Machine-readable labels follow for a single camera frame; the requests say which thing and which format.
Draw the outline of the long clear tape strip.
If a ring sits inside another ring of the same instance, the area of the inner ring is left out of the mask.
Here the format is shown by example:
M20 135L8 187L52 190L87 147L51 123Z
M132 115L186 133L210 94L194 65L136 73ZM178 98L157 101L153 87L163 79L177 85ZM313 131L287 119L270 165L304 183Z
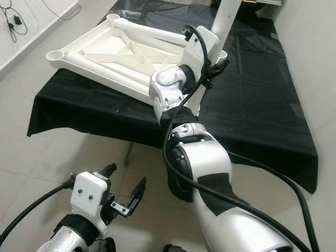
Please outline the long clear tape strip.
M139 19L142 14L139 12L133 12L132 10L117 10L116 14L126 19Z

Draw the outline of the grey metal table leg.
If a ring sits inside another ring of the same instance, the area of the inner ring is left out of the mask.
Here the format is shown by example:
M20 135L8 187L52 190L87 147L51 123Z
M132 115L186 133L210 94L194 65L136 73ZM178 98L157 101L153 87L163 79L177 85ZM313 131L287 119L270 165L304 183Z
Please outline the grey metal table leg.
M124 166L128 166L130 164L130 158L131 158L131 154L133 152L133 148L134 148L134 142L130 142L128 144L128 149L125 152L125 156L124 156Z

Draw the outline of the black tablecloth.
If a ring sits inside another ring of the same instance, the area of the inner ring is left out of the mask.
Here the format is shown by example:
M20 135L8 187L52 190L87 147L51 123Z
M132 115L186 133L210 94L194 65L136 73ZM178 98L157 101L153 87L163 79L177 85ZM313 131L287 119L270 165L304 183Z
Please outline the black tablecloth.
M244 9L224 50L229 65L201 103L200 122L233 153L271 166L310 194L319 156L271 19ZM32 104L27 136L55 128L161 148L164 131L146 103L67 69Z

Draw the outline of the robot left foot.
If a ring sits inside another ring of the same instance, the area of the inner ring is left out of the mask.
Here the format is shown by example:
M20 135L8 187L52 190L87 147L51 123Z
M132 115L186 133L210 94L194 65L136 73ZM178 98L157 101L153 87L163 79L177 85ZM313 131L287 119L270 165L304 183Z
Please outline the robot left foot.
M111 237L97 238L98 250L96 252L117 252L115 240Z

